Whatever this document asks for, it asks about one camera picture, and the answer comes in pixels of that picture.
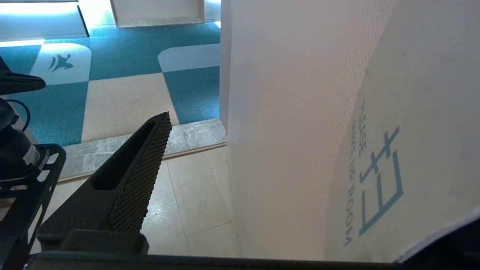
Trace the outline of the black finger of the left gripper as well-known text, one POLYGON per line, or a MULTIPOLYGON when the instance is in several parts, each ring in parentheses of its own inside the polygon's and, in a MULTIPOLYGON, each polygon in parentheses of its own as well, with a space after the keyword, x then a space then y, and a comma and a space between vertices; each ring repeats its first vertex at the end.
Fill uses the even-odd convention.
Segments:
POLYGON ((12 72, 3 58, 0 58, 0 94, 37 91, 45 87, 46 82, 42 78, 12 72))

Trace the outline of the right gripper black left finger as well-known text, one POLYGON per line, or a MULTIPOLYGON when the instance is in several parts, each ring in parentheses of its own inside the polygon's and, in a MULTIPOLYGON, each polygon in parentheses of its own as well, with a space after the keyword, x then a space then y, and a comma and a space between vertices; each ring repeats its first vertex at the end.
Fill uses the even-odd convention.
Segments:
POLYGON ((39 241, 75 229, 139 232, 172 129, 168 112, 149 118, 43 222, 39 241))

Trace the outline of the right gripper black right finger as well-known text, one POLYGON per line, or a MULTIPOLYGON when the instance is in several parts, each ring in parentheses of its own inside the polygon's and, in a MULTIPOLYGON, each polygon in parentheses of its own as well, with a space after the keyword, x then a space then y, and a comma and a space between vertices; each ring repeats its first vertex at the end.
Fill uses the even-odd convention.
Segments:
POLYGON ((478 270, 480 220, 437 239, 401 263, 401 270, 478 270))

